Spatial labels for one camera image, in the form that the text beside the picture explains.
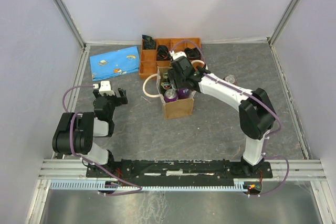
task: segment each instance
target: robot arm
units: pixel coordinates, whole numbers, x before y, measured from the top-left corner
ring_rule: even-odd
[[[109,81],[94,84],[93,94],[96,99],[93,102],[94,112],[84,112],[77,116],[73,129],[75,153],[91,160],[99,165],[113,162],[113,156],[108,151],[93,142],[94,137],[110,137],[114,131],[112,120],[114,109],[117,106],[127,104],[126,91],[118,89],[120,97],[117,97],[111,89]],[[74,113],[63,113],[53,137],[53,150],[55,153],[71,155],[69,144],[70,121]]]
[[[246,135],[246,147],[241,161],[246,163],[250,172],[258,169],[264,161],[261,152],[265,136],[275,119],[249,96],[256,97],[274,112],[267,93],[260,88],[253,91],[235,86],[204,68],[198,67],[196,71],[183,52],[171,52],[171,56],[173,61],[169,77],[177,89],[188,88],[211,95],[239,112],[240,127]]]

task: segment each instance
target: bottle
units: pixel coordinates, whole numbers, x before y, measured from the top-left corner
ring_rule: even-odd
[[[162,81],[161,81],[161,85],[160,85],[160,93],[161,94],[165,94],[165,92],[170,89],[172,87],[172,85],[170,84],[170,80],[169,80],[169,76],[168,73],[163,73],[162,74]]]

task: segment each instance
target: wooden tray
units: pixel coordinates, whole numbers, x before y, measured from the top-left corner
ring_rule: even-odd
[[[171,38],[171,39],[154,39],[156,41],[156,49],[155,50],[144,50],[143,49],[143,40],[141,44],[141,53],[140,53],[140,70],[139,76],[140,79],[146,79],[148,76],[157,73],[158,67],[169,67],[170,61],[168,60],[156,60],[156,50],[158,45],[166,45],[168,50],[170,50],[174,45],[176,45],[179,41],[188,39],[194,42],[199,48],[201,48],[201,40],[200,38]],[[179,44],[174,51],[183,51],[186,47],[194,48],[195,46],[190,42],[184,42]]]

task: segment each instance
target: gray floor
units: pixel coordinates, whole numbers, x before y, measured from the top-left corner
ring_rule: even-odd
[[[263,182],[265,191],[276,183]],[[41,224],[53,223],[322,223],[310,182],[247,198],[229,192],[158,192],[102,197],[95,191],[50,190]]]
[[[286,103],[268,44],[205,44],[203,52],[209,70],[223,78],[233,74],[243,88],[265,89],[282,120],[282,132],[268,142],[267,155],[302,159],[298,137]],[[122,45],[91,46],[89,56],[118,50]],[[245,148],[238,113],[227,104],[204,94],[196,94],[193,115],[164,120],[158,98],[142,92],[137,73],[110,79],[113,89],[124,88],[128,105],[114,112],[114,135],[95,142],[112,151],[116,159],[239,159]],[[82,84],[92,84],[88,60]],[[155,93],[155,82],[147,85]],[[93,111],[92,89],[82,88],[76,111]]]

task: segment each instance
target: black mounting plate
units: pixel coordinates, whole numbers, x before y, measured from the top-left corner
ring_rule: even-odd
[[[154,161],[122,159],[113,163],[114,175],[140,186],[233,186],[234,178],[273,178],[269,162],[247,176],[240,162],[227,160]],[[101,169],[89,165],[88,178],[110,178]]]

